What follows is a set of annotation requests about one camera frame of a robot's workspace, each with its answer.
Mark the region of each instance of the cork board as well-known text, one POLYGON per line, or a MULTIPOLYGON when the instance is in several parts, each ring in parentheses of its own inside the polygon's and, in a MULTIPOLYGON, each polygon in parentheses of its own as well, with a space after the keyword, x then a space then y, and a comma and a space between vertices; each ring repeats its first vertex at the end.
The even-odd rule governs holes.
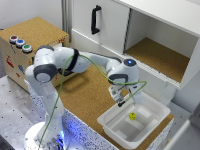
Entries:
POLYGON ((19 39, 24 39, 26 44, 32 46, 33 52, 36 52, 42 45, 49 45, 65 36, 69 36, 66 32, 40 17, 35 17, 0 31, 0 37, 7 42, 9 42, 9 38, 12 35, 17 35, 19 39))
MULTIPOLYGON (((124 148, 104 133, 103 127, 97 122, 97 118, 115 104, 114 100, 110 97, 109 86, 110 84, 99 71, 94 66, 90 66, 84 73, 77 74, 70 80, 65 81, 60 97, 64 106, 69 111, 78 116, 120 150, 123 150, 124 148)), ((145 150, 172 119, 173 115, 169 115, 137 150, 145 150)))
POLYGON ((149 38, 143 39, 125 53, 178 82, 181 82, 190 61, 190 58, 149 38))

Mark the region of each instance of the cable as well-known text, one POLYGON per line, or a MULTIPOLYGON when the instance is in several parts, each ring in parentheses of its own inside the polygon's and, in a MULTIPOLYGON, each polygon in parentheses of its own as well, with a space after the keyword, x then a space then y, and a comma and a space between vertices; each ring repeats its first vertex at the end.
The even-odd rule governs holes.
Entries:
MULTIPOLYGON (((121 82, 113 81, 113 80, 109 79, 109 78, 99 69, 99 67, 98 67, 91 59, 89 59, 88 57, 83 56, 83 55, 80 55, 80 56, 83 57, 83 58, 86 58, 87 60, 89 60, 89 61, 97 68, 97 70, 100 71, 100 73, 101 73, 107 80, 109 80, 109 81, 111 81, 111 82, 113 82, 113 83, 117 83, 117 84, 121 84, 121 85, 130 85, 130 84, 136 84, 136 83, 144 83, 135 93, 131 94, 130 97, 129 97, 128 99, 125 100, 125 102, 127 102, 133 95, 135 95, 138 91, 140 91, 140 90, 147 84, 146 81, 129 82, 129 83, 121 83, 121 82)), ((70 57, 67 59, 67 61, 65 62, 64 68, 66 68, 68 62, 70 61, 70 59, 71 59, 72 57, 74 57, 74 55, 70 56, 70 57)), ((63 70, 62 70, 62 77, 61 77, 61 83, 60 83, 60 88, 59 88, 59 92, 58 92, 58 97, 57 97, 57 99, 56 99, 56 102, 55 102, 55 105, 54 105, 54 108, 53 108, 53 111, 52 111, 50 120, 49 120, 49 122, 48 122, 48 124, 47 124, 47 127, 45 128, 44 133, 43 133, 43 135, 42 135, 42 138, 41 138, 41 140, 40 140, 40 144, 39 144, 38 150, 40 149, 40 146, 41 146, 42 140, 43 140, 43 138, 44 138, 44 135, 45 135, 45 133, 46 133, 46 130, 47 130, 47 128, 49 127, 49 124, 51 123, 51 120, 52 120, 52 118, 53 118, 54 111, 55 111, 55 109, 56 109, 56 105, 57 105, 57 103, 58 103, 58 99, 59 99, 59 97, 60 97, 60 93, 61 93, 61 91, 62 91, 62 87, 63 87, 63 77, 64 77, 65 70, 66 70, 66 69, 63 69, 63 70)))

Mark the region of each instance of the brown box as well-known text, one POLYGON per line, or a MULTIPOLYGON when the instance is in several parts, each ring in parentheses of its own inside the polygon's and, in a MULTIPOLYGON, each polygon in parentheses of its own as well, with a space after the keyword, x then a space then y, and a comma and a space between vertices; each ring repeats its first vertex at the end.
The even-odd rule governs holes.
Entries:
MULTIPOLYGON (((24 72, 28 66, 33 64, 37 49, 42 45, 56 46, 59 43, 68 47, 69 35, 39 17, 0 31, 0 51, 7 75, 28 91, 24 82, 24 72), (33 51, 26 54, 22 52, 22 49, 10 44, 9 38, 12 35, 25 40, 26 44, 32 46, 33 51)), ((73 75, 64 77, 64 81, 73 75)), ((52 80, 53 85, 59 85, 60 79, 61 75, 57 74, 52 80)))

